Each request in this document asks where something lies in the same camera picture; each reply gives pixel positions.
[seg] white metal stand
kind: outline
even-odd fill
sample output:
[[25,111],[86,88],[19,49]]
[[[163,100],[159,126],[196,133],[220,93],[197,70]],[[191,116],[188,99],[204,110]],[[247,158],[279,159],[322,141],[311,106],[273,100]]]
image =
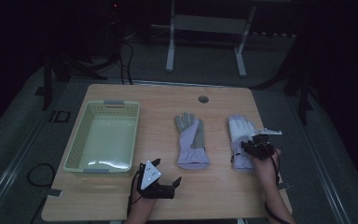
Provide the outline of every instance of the white metal stand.
[[168,48],[167,72],[173,71],[173,59],[175,55],[175,30],[191,30],[202,32],[216,32],[225,34],[238,34],[242,39],[240,44],[234,49],[237,60],[238,72],[240,77],[246,76],[245,65],[243,63],[242,51],[246,37],[252,24],[255,14],[255,7],[252,7],[248,20],[213,18],[202,16],[190,16],[175,14],[175,0],[171,1],[171,26],[170,26],[170,45]]

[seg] plastic basket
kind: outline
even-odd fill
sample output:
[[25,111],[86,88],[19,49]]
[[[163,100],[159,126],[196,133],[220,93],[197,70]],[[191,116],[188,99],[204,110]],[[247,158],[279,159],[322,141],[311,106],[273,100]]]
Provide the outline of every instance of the plastic basket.
[[139,109],[139,103],[130,101],[87,102],[63,169],[81,173],[128,173],[132,167]]

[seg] wooden tabletop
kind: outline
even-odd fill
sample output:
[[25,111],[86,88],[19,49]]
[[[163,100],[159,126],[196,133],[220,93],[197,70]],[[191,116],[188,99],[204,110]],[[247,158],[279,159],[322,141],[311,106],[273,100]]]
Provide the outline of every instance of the wooden tabletop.
[[[207,96],[209,102],[199,101]],[[228,117],[242,114],[255,127],[263,128],[255,100],[248,89],[226,87],[90,85],[79,115],[90,100],[136,101],[141,105],[134,150],[133,169],[140,163],[160,158],[158,181],[170,185],[179,176],[181,185],[174,199],[157,201],[150,219],[205,219],[265,217],[264,200],[253,173],[231,168]],[[203,119],[205,148],[211,165],[203,170],[184,170],[176,165],[179,133],[174,117],[184,112]],[[74,130],[80,118],[77,117]],[[68,143],[72,142],[72,132]],[[124,220],[132,176],[82,175],[65,172],[63,165],[69,152],[66,147],[52,188],[60,197],[48,197],[42,212],[46,221]],[[292,211],[286,192],[283,199]]]

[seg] dark background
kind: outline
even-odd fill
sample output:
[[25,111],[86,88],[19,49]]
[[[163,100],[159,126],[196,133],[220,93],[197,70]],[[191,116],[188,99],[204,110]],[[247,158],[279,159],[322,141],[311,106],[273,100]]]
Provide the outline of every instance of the dark background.
[[[201,6],[205,13],[215,14],[213,9],[219,5],[219,1],[192,2],[183,0],[178,9],[191,12]],[[100,10],[112,3],[119,5],[112,9],[113,19],[108,11],[103,14]],[[297,35],[286,65],[308,65],[319,102],[334,122],[358,170],[358,1],[292,3],[257,3],[252,31]],[[238,10],[243,1],[231,4],[237,9],[231,15],[246,16]],[[166,0],[1,0],[0,117],[28,77],[43,65],[50,50],[65,51],[78,60],[90,59],[93,49],[98,48],[94,46],[98,41],[91,34],[101,32],[90,26],[93,20],[125,21],[147,38],[150,24],[169,24],[169,7]],[[115,51],[119,43],[111,43],[109,48]]]

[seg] gray glove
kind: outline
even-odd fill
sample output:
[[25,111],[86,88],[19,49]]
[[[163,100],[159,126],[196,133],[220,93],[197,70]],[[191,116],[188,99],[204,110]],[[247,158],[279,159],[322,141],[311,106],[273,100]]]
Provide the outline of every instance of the gray glove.
[[254,170],[251,155],[241,147],[241,142],[252,140],[255,135],[255,126],[251,121],[241,115],[233,115],[228,118],[231,135],[232,168],[236,171],[250,172]]
[[175,123],[180,134],[178,166],[188,170],[207,167],[210,162],[205,152],[202,119],[185,112],[182,117],[175,117]]

